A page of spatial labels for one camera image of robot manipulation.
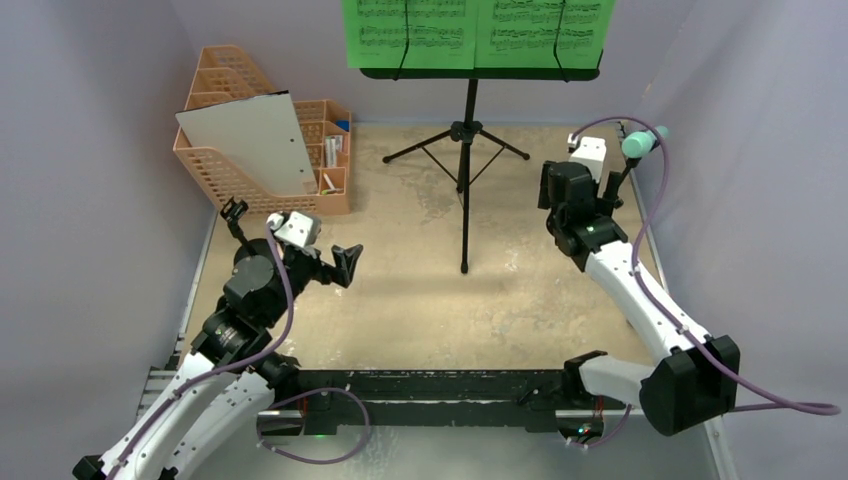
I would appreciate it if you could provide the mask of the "black round microphone stand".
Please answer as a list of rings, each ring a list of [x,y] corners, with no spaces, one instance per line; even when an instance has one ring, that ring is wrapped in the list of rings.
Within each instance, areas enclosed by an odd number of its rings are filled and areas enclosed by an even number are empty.
[[[267,240],[264,237],[248,239],[240,225],[241,218],[247,213],[249,205],[246,201],[236,201],[234,197],[230,197],[221,208],[219,215],[226,223],[230,235],[236,239],[240,246],[233,255],[233,265],[236,265],[241,260],[261,256],[273,261],[272,253]]]

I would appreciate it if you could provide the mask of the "mint green toy microphone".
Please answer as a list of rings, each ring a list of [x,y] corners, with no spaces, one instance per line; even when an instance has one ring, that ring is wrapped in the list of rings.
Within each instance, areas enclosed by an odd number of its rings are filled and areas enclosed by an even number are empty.
[[[628,134],[621,142],[622,154],[628,159],[642,158],[660,146],[660,138],[666,138],[669,129],[665,126],[655,128],[658,135],[650,129],[638,130]]]

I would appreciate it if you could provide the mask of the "peach plastic file organizer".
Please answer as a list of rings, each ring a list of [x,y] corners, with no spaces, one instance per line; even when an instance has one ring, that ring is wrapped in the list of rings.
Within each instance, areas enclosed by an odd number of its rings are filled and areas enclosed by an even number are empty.
[[[333,100],[295,101],[235,45],[202,49],[175,115],[173,152],[218,207],[351,211],[351,111]]]

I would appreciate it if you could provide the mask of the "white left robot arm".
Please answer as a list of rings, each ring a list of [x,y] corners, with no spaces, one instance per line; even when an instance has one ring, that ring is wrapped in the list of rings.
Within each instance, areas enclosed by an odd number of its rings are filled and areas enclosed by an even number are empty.
[[[270,330],[293,322],[312,281],[347,287],[362,245],[318,250],[256,239],[235,257],[215,310],[151,407],[116,445],[81,458],[75,479],[189,479],[239,428],[272,407],[300,400],[298,362],[277,353]]]

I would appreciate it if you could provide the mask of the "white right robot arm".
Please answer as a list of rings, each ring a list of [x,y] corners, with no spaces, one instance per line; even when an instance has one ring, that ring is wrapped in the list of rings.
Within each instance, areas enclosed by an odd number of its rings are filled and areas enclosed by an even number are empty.
[[[731,412],[736,406],[740,349],[715,337],[640,270],[636,248],[607,213],[598,184],[580,163],[547,161],[538,206],[556,247],[614,301],[653,358],[646,367],[601,351],[567,361],[561,392],[576,407],[597,397],[639,408],[664,436]]]

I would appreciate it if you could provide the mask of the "yellow tip white pen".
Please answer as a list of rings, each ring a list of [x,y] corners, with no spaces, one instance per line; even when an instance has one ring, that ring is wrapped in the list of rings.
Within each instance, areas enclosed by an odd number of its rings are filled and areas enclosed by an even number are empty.
[[[322,191],[333,191],[334,189],[335,189],[335,185],[332,182],[332,180],[330,179],[329,175],[327,173],[323,173],[322,174],[322,180],[321,180],[321,190]]]

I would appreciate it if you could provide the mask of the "black music stand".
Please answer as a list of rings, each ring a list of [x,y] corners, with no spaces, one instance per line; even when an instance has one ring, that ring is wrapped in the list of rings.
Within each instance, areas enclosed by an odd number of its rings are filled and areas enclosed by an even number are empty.
[[[527,80],[527,81],[563,81],[589,82],[596,79],[600,71],[593,69],[563,69],[563,68],[531,68],[531,67],[485,67],[471,70],[459,69],[407,69],[407,68],[362,68],[360,72],[374,80],[429,80],[429,79],[464,79],[467,81],[463,117],[453,122],[450,127],[434,136],[419,141],[395,153],[386,155],[382,162],[392,161],[417,151],[425,153],[454,183],[456,192],[461,196],[462,205],[462,243],[460,272],[465,275],[469,271],[469,226],[470,226],[470,189],[479,177],[471,174],[471,150],[476,137],[481,136],[499,146],[501,152],[508,150],[527,161],[530,154],[518,149],[505,140],[489,133],[483,124],[475,119],[477,93],[481,80]],[[438,160],[428,147],[434,143],[449,139],[460,144],[458,171],[453,174]]]

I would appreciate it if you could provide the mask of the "grey folder board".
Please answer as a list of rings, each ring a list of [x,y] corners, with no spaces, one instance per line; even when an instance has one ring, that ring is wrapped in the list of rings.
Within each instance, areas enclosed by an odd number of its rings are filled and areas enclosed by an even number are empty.
[[[175,114],[194,147],[218,150],[267,193],[308,195],[318,183],[287,90]]]

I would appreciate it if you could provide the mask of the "green sheet music right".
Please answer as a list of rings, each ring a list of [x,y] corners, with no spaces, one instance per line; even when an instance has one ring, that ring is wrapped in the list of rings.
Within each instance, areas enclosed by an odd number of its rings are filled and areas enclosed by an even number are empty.
[[[597,67],[615,0],[482,1],[478,68]]]

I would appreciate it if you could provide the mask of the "green sheet music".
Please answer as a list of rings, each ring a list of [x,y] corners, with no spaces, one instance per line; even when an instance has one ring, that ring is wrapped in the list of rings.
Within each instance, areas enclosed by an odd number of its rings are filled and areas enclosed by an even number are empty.
[[[477,1],[343,0],[347,65],[355,69],[473,66]]]
[[[478,68],[597,67],[615,0],[482,1]]]

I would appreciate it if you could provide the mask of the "green sheet music left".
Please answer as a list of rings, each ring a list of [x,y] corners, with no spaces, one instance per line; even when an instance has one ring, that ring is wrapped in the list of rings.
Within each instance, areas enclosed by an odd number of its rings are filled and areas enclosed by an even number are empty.
[[[343,0],[347,65],[355,69],[473,66],[477,1]]]

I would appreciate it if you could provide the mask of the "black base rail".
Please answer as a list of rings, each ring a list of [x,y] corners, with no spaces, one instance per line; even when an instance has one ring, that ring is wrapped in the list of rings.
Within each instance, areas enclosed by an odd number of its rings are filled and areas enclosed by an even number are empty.
[[[307,435],[341,426],[520,427],[561,430],[568,413],[593,417],[623,403],[578,392],[562,369],[297,370],[271,385],[298,410]]]

